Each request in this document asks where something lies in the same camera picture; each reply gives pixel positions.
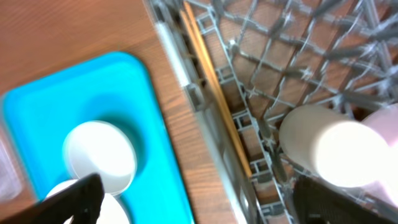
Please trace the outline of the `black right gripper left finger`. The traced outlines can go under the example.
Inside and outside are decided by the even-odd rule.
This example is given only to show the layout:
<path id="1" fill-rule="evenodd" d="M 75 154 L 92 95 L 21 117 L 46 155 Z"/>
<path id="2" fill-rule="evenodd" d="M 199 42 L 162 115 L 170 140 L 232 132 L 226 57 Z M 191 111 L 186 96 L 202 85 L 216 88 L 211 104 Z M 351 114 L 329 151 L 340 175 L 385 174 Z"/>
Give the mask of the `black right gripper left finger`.
<path id="1" fill-rule="evenodd" d="M 37 203 L 1 224 L 95 224 L 100 216 L 104 188 L 99 174 L 90 174 L 59 193 Z"/>

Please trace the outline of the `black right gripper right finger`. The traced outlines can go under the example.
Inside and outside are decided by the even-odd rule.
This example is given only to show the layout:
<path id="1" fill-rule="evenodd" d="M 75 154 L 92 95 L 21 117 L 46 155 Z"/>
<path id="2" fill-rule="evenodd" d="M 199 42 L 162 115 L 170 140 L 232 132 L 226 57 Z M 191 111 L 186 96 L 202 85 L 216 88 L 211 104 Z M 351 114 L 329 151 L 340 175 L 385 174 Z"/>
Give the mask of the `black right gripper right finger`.
<path id="1" fill-rule="evenodd" d="M 293 190 L 297 220 L 301 224 L 394 224 L 397 217 L 378 215 L 311 178 L 301 176 Z"/>

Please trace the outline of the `large white plate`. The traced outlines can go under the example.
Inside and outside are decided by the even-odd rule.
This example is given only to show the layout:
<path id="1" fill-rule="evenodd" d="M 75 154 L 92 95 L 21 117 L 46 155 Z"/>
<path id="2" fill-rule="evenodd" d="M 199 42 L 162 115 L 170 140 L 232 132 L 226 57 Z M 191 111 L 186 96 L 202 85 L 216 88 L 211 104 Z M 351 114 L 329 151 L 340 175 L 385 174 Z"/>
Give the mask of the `large white plate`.
<path id="1" fill-rule="evenodd" d="M 56 185 L 45 198 L 52 197 L 53 195 L 65 190 L 69 186 L 77 182 L 78 179 L 66 180 Z M 96 224 L 130 224 L 126 212 L 119 204 L 119 202 L 111 195 L 105 193 L 104 199 L 101 204 L 101 210 Z"/>

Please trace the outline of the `grey-green small bowl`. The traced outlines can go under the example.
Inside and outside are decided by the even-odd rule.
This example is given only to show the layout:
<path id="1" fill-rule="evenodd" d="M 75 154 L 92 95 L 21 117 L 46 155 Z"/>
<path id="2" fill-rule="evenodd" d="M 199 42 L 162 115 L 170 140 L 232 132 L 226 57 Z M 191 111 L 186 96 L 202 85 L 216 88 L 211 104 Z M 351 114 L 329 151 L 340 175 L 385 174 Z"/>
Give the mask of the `grey-green small bowl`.
<path id="1" fill-rule="evenodd" d="M 79 124 L 67 134 L 62 149 L 72 177 L 99 174 L 104 191 L 111 195 L 127 190 L 137 172 L 132 142 L 118 127 L 105 121 Z"/>

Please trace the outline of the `white plastic cup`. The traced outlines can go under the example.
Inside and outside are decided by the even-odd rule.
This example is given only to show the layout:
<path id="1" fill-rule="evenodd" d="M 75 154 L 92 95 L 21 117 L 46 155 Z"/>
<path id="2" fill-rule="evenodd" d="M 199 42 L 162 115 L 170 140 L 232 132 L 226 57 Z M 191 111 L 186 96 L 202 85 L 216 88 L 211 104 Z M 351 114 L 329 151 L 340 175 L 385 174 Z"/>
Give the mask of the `white plastic cup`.
<path id="1" fill-rule="evenodd" d="M 353 188 L 381 179 L 387 142 L 370 127 L 319 105 L 292 110 L 279 129 L 287 157 L 337 187 Z"/>

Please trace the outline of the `pink small bowl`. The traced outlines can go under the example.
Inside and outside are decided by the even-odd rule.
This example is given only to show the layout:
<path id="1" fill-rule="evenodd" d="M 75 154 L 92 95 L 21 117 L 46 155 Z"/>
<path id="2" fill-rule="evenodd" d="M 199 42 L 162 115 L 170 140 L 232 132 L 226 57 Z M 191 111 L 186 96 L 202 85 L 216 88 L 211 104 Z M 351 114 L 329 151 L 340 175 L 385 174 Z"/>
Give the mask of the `pink small bowl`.
<path id="1" fill-rule="evenodd" d="M 380 134 L 388 144 L 387 152 L 382 153 L 380 177 L 366 191 L 393 207 L 397 207 L 397 103 L 369 115 L 363 124 Z"/>

